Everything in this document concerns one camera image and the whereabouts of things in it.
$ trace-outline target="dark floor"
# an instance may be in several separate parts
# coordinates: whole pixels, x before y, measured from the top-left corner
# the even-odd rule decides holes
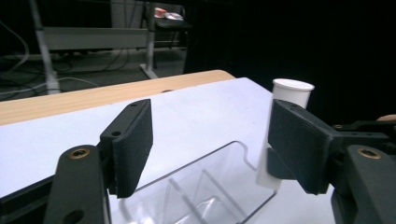
[[[182,74],[185,49],[155,49],[154,55],[157,65],[154,72],[159,78]],[[51,56],[61,92],[149,79],[139,66],[146,63],[145,49],[100,50],[62,55],[54,53]],[[41,56],[30,55],[27,61],[15,68],[22,58],[23,55],[0,58],[0,101],[47,94]]]

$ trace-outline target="clear plastic tray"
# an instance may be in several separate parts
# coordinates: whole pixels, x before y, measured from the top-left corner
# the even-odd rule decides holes
[[[256,184],[248,148],[231,142],[120,200],[122,223],[244,223],[271,198]]]

